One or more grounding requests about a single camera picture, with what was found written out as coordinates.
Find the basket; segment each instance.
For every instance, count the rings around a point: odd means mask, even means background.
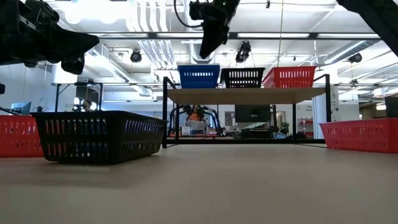
[[[320,125],[328,148],[398,152],[398,118],[342,121]]]
[[[221,82],[226,88],[260,88],[266,68],[223,68]]]
[[[43,157],[33,117],[0,116],[0,157]]]
[[[124,111],[34,113],[48,161],[116,164],[159,151],[166,121]]]
[[[316,66],[276,67],[263,79],[264,88],[312,87]]]
[[[179,65],[181,88],[216,88],[219,65]]]

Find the computer screen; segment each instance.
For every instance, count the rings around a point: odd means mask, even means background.
[[[28,103],[13,103],[11,105],[11,110],[20,115],[29,115],[31,102]]]
[[[270,105],[235,105],[236,122],[268,122],[270,120]]]
[[[398,97],[385,97],[386,115],[388,118],[398,118]]]

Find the shelf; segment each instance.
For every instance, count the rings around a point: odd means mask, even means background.
[[[324,93],[324,88],[174,89],[168,97],[180,105],[268,105],[300,103]]]

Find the person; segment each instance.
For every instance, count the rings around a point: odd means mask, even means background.
[[[191,128],[191,135],[205,133],[208,122],[205,115],[201,112],[200,105],[193,105],[192,111],[187,116],[185,125]]]
[[[84,100],[82,107],[85,111],[92,111],[91,106],[93,105],[93,103],[90,100]]]
[[[38,106],[36,108],[36,110],[37,110],[38,113],[43,113],[43,107],[42,106]]]

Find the ceiling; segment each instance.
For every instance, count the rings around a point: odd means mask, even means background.
[[[131,32],[133,30],[127,28],[126,22],[131,21],[132,17],[136,17],[141,27],[139,31],[162,31],[159,19],[162,10],[160,5],[165,3],[165,25],[168,32],[189,31],[177,20],[171,0],[156,1],[155,8],[152,9],[155,10],[156,15],[155,27],[150,25],[151,0],[137,0],[136,9],[132,7],[129,1],[77,0],[74,2],[49,2],[60,14],[60,25],[65,29],[87,33]],[[144,12],[141,10],[142,6],[146,7]],[[185,16],[186,12],[181,0],[177,1],[177,11],[183,20],[188,23],[192,22]],[[104,23],[105,20],[112,19],[114,22]],[[236,15],[230,24],[230,32],[373,33],[360,16],[338,6],[335,0],[271,0],[269,9],[266,9],[266,0],[241,0]],[[177,65],[192,63],[191,43],[188,40],[170,40]],[[275,66],[288,67],[314,64],[318,57],[329,55],[349,43],[351,43],[351,40],[250,40],[251,56],[244,64],[236,64],[234,58],[241,40],[229,40],[226,45],[222,45],[216,50],[212,63],[218,63],[222,68],[266,67],[267,73]],[[101,44],[109,49],[109,58],[113,63],[117,64],[134,81],[159,82],[164,74],[175,74],[170,73],[170,71],[165,72],[165,68],[156,69],[154,62],[145,54],[145,50],[141,48],[142,45],[137,40],[101,39]],[[133,49],[141,50],[141,62],[132,63],[130,61],[130,54]],[[336,76],[334,82],[344,83],[348,83],[351,79],[357,77],[365,77],[364,79],[370,80],[377,78],[377,81],[392,80],[398,75],[398,69],[395,69],[398,58],[391,53],[384,42],[374,44],[361,51],[361,54],[363,61],[360,63],[351,65],[348,62],[337,62],[333,65],[324,66],[322,69],[327,72],[332,71],[331,74]],[[162,60],[166,61],[166,55],[161,50],[160,56]],[[112,76],[104,69],[98,68],[98,64],[86,63],[86,68],[89,72],[85,74],[90,74],[96,81],[122,81],[122,79]],[[391,69],[385,69],[384,72],[381,71],[372,76],[372,73],[383,68]],[[105,91],[136,90],[120,86],[108,87]]]

